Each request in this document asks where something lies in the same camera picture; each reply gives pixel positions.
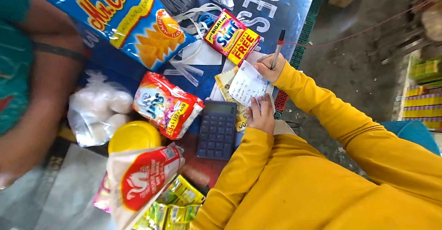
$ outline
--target green crate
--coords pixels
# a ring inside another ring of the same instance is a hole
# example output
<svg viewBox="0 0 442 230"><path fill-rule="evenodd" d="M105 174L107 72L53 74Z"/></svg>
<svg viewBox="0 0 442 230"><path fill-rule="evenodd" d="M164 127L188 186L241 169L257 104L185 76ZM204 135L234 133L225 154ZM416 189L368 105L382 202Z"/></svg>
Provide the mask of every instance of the green crate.
<svg viewBox="0 0 442 230"><path fill-rule="evenodd" d="M313 0L312 5L307 13L304 25L302 26L301 35L299 35L298 44L307 45L308 38L312 32L313 26L316 22L316 17L318 16L319 9L321 7L323 0ZM305 47L296 46L293 52L292 59L290 60L290 65L295 69L299 69L299 64L301 64L302 56L304 55Z"/></svg>
<svg viewBox="0 0 442 230"><path fill-rule="evenodd" d="M282 117L282 113L279 112L278 110L275 111L275 113L273 114L273 118L274 119L281 119Z"/></svg>

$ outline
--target calculator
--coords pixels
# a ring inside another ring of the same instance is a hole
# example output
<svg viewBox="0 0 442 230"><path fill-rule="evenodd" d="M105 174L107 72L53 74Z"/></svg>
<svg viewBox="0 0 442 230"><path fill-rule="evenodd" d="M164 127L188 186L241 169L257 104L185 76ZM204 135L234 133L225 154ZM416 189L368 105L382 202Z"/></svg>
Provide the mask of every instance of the calculator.
<svg viewBox="0 0 442 230"><path fill-rule="evenodd" d="M204 101L197 157L229 160L235 143L236 103Z"/></svg>

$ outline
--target pen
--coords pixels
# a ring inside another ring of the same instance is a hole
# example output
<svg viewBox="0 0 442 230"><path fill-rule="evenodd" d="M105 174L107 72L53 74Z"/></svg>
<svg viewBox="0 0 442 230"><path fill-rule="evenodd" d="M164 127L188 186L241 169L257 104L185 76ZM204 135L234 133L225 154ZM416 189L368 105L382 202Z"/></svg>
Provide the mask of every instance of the pen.
<svg viewBox="0 0 442 230"><path fill-rule="evenodd" d="M278 45L276 46L276 51L275 51L275 57L273 59L273 63L272 66L270 67L270 70L273 70L276 67L276 61L278 60L279 53L281 52L282 46L284 45L284 35L285 35L285 29L283 28L281 30L281 34L279 35Z"/></svg>

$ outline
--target calculator keypad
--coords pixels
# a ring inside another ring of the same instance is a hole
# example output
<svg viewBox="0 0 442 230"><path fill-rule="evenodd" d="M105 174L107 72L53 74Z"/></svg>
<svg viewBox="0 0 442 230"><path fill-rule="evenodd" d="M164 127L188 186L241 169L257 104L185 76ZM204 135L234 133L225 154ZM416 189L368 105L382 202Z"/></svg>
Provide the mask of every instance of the calculator keypad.
<svg viewBox="0 0 442 230"><path fill-rule="evenodd" d="M229 160L233 153L234 117L203 115L197 156Z"/></svg>

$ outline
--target yellow lid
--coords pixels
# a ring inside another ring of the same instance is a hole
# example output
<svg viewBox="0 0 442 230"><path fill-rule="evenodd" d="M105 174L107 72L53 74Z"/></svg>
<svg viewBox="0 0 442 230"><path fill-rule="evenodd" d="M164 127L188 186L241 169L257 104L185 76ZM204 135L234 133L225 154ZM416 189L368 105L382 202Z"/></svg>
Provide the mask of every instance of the yellow lid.
<svg viewBox="0 0 442 230"><path fill-rule="evenodd" d="M120 127L109 142L109 153L161 146L161 134L145 121L132 121Z"/></svg>

